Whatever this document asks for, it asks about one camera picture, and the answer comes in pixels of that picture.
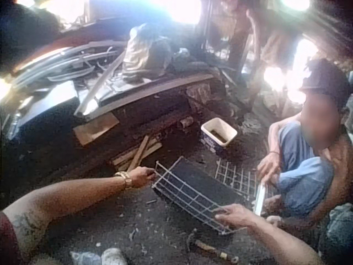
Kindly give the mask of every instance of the blue shorts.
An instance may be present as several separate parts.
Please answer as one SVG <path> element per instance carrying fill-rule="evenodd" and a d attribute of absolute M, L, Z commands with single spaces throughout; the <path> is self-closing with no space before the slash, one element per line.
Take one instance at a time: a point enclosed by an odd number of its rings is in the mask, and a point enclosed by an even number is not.
<path fill-rule="evenodd" d="M 299 122 L 287 124 L 279 132 L 282 173 L 277 187 L 285 212 L 303 218 L 325 198 L 334 175 L 333 165 L 315 156 L 305 141 Z"/>

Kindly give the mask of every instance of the wooden stick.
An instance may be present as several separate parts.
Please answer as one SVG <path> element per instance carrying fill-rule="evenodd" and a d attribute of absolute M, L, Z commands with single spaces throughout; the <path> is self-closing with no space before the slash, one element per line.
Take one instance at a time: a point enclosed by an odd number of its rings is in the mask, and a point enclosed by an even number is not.
<path fill-rule="evenodd" d="M 146 158 L 150 154 L 156 152 L 158 149 L 162 147 L 162 144 L 160 142 L 156 143 L 155 145 L 151 146 L 148 150 L 146 150 L 143 153 L 142 159 Z M 130 161 L 126 161 L 117 168 L 117 171 L 126 171 L 127 168 L 129 167 Z"/>
<path fill-rule="evenodd" d="M 150 148 L 151 146 L 155 145 L 157 143 L 157 139 L 156 138 L 152 138 L 149 142 L 148 142 L 148 145 L 147 145 L 147 148 Z M 138 146 L 134 149 L 132 149 L 131 151 L 129 152 L 126 152 L 126 153 L 123 153 L 123 154 L 120 154 L 119 157 L 117 157 L 116 159 L 114 159 L 111 163 L 114 165 L 114 166 L 117 166 L 121 163 L 124 163 L 128 160 L 131 160 L 135 154 L 137 153 L 138 151 Z"/>
<path fill-rule="evenodd" d="M 146 135 L 145 138 L 143 138 L 143 141 L 142 141 L 140 147 L 138 148 L 137 153 L 133 157 L 132 162 L 129 165 L 129 168 L 127 169 L 128 172 L 135 169 L 136 167 L 138 167 L 140 165 L 143 152 L 145 151 L 146 146 L 148 144 L 148 140 L 149 140 L 149 136 Z"/>

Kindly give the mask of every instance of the hammer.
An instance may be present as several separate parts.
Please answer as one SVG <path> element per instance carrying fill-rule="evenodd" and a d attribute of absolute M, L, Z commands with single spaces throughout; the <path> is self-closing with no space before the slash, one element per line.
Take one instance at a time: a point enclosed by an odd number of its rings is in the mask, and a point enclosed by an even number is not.
<path fill-rule="evenodd" d="M 196 238 L 196 233 L 197 233 L 197 229 L 193 229 L 193 231 L 191 232 L 191 234 L 188 236 L 188 239 L 186 240 L 186 248 L 188 249 L 188 252 L 190 252 L 190 245 L 191 244 L 195 244 L 197 247 L 201 248 L 202 250 L 205 250 L 209 253 L 212 253 L 214 255 L 216 255 L 219 258 L 222 258 L 226 261 L 230 261 L 232 264 L 237 264 L 239 262 L 239 258 L 234 256 L 230 256 L 228 254 L 226 254 L 225 252 L 222 252 L 220 250 L 215 249 L 212 246 L 209 246 L 205 243 L 203 243 L 202 241 L 198 240 Z"/>

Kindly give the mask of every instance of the tattooed arm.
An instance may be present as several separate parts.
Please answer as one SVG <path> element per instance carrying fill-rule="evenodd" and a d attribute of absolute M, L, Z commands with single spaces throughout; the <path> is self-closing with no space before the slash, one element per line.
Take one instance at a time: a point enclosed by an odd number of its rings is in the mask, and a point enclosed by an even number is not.
<path fill-rule="evenodd" d="M 154 170 L 138 167 L 129 172 L 134 188 L 154 178 Z M 122 177 L 64 181 L 34 190 L 3 210 L 26 260 L 42 239 L 48 224 L 59 217 L 81 211 L 125 188 Z"/>

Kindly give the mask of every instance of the red sleeve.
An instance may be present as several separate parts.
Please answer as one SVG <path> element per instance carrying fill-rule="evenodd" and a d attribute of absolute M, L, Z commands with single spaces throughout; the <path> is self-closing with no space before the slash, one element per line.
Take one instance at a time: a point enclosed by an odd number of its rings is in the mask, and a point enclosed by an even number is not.
<path fill-rule="evenodd" d="M 2 211 L 0 211 L 0 264 L 23 264 L 15 231 Z"/>

